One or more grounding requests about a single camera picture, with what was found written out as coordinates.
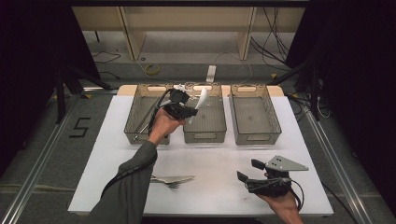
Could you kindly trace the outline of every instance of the white object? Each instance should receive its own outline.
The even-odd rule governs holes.
[[[207,70],[206,82],[213,82],[215,80],[215,74],[216,74],[216,66],[209,65],[209,69]]]
[[[199,101],[198,101],[197,105],[195,106],[195,109],[199,109],[205,103],[208,95],[209,95],[209,93],[207,93],[207,89],[204,87],[201,90],[201,96],[199,97]],[[192,124],[192,118],[193,117],[191,117],[189,119],[189,124]]]

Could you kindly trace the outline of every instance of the hand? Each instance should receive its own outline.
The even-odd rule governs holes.
[[[271,198],[264,195],[259,195],[259,198],[265,200],[271,209],[284,221],[285,223],[303,223],[298,213],[297,205],[294,196],[288,192],[284,197]]]
[[[174,132],[178,126],[184,125],[185,123],[186,120],[174,119],[161,108],[155,115],[154,125],[148,140],[158,146],[166,135]]]

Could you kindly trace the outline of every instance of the white tabletop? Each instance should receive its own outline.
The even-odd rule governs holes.
[[[78,188],[69,206],[72,213],[87,214],[97,204],[108,180],[121,163],[135,154],[139,145],[131,145],[123,132],[133,96],[114,96]],[[195,175],[178,189],[151,183],[145,216],[175,217],[260,217],[274,212],[267,203],[248,193],[236,177],[240,171],[250,178],[264,179],[263,171],[251,166],[251,159],[269,161],[280,155],[299,162],[309,171],[290,172],[304,190],[301,215],[329,216],[333,211],[318,179],[304,139],[287,97],[272,97],[282,134],[273,146],[237,146],[228,97],[224,97],[227,133],[221,144],[186,144],[179,127],[167,146],[158,147],[156,175]],[[296,193],[299,188],[292,184]]]

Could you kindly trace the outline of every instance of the fork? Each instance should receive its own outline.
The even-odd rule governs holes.
[[[180,186],[180,181],[168,181],[156,175],[151,175],[151,180],[163,182],[169,189],[178,189],[178,187]]]

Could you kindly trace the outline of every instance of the floor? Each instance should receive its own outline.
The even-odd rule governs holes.
[[[131,61],[124,43],[122,33],[99,32],[100,42],[97,42],[94,32],[84,32],[87,43],[102,80],[114,87],[139,82],[163,82],[164,79],[181,82],[188,80],[204,81],[210,64],[217,66],[215,78],[221,83],[242,82],[248,78],[249,82],[267,83],[273,75],[282,76],[287,67],[276,60],[262,58],[254,48],[249,49],[246,61],[237,59],[237,46],[234,34],[231,33],[148,33],[145,45],[137,61]],[[267,34],[253,35],[263,44]],[[293,34],[282,34],[282,40],[289,46]],[[267,43],[269,51],[276,56],[278,53],[275,40]],[[140,65],[158,64],[160,73],[156,77],[146,77]],[[285,93],[294,93],[293,84],[296,77],[281,84]],[[55,124],[57,118],[56,99],[49,99],[43,108],[43,114],[36,124],[35,132],[26,139],[26,147],[21,150],[7,171],[0,179],[0,217],[7,213],[7,209],[14,202],[21,186],[29,178],[35,163],[43,151],[51,149],[48,160],[39,172],[30,197],[27,198],[21,214],[17,216],[18,223],[83,223],[84,218],[67,212],[74,190],[90,157],[96,135],[99,133],[111,97],[116,93],[97,91],[97,87],[88,81],[81,80],[87,92],[82,96],[67,94],[66,102],[70,116],[60,128]],[[346,205],[349,210],[361,212],[364,210],[367,222],[362,223],[396,223],[395,217],[389,211],[381,195],[375,189],[370,178],[354,157],[348,146],[342,130],[338,126],[336,115],[330,114],[325,107],[320,121],[312,119],[309,111],[294,101],[290,105],[304,136],[305,143],[318,171],[319,178],[334,195]],[[82,134],[74,127],[80,125],[89,127],[84,137],[73,138],[71,135]],[[326,136],[328,141],[319,141],[320,136]],[[49,146],[49,139],[56,139],[55,146]],[[354,210],[348,199],[345,184],[340,181],[340,171],[334,168],[331,158],[333,155],[341,164],[341,175],[346,175],[356,195],[362,203],[362,210]],[[346,209],[336,200],[335,196],[326,189],[334,214],[331,217],[304,217],[305,223],[353,223]],[[258,217],[262,223],[281,223],[273,217]],[[148,219],[146,223],[230,223],[228,219]]]

